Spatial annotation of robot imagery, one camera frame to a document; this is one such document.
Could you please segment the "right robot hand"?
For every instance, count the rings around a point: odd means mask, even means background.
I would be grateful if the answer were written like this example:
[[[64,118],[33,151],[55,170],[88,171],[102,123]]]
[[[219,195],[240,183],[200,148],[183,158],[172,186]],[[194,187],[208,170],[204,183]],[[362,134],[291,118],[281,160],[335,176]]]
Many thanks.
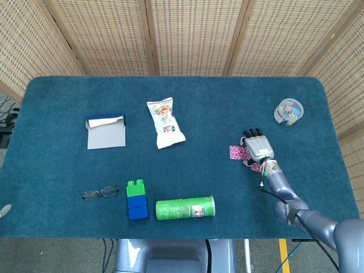
[[[272,159],[275,156],[267,137],[259,128],[244,131],[240,139],[240,145],[246,147],[250,154],[249,160],[243,161],[243,164],[248,167],[251,167],[254,163],[262,163],[266,159]]]

